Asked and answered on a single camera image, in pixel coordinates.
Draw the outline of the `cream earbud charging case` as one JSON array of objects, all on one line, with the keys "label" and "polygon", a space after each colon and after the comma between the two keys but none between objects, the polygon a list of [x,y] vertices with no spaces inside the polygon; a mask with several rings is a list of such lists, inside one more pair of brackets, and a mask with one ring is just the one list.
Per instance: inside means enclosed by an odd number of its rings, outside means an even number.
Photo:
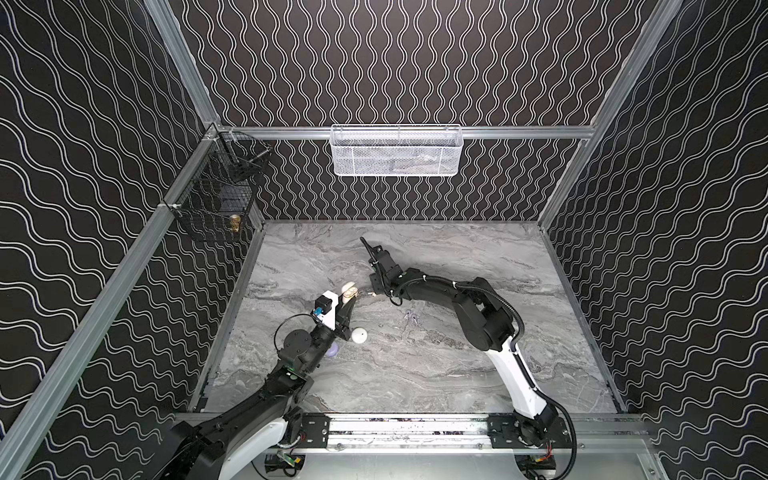
[{"label": "cream earbud charging case", "polygon": [[355,282],[347,282],[342,286],[341,289],[341,301],[343,304],[347,304],[350,302],[353,298],[355,298],[358,295],[358,288],[356,286]]}]

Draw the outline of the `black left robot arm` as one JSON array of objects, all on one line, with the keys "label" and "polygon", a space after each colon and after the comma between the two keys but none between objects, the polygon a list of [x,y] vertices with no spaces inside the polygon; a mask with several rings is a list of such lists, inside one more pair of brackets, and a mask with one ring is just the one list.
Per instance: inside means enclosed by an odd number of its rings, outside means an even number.
[{"label": "black left robot arm", "polygon": [[231,409],[192,425],[181,421],[155,452],[149,479],[231,479],[268,448],[300,440],[299,403],[313,385],[311,373],[336,339],[349,340],[354,301],[335,308],[335,326],[309,316],[312,331],[297,329],[283,340],[278,362],[263,385]]}]

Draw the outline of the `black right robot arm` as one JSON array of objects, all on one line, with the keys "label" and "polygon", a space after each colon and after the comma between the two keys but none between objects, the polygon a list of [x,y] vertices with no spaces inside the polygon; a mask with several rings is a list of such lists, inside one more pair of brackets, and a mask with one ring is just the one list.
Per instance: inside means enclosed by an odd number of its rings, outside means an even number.
[{"label": "black right robot arm", "polygon": [[555,427],[562,421],[560,433],[578,447],[567,409],[543,392],[522,357],[518,347],[525,333],[522,316],[486,279],[454,281],[416,268],[403,269],[383,246],[365,238],[360,241],[369,255],[375,293],[396,306],[405,300],[423,301],[453,311],[465,339],[488,356],[506,387],[522,443],[538,447],[553,442]]}]

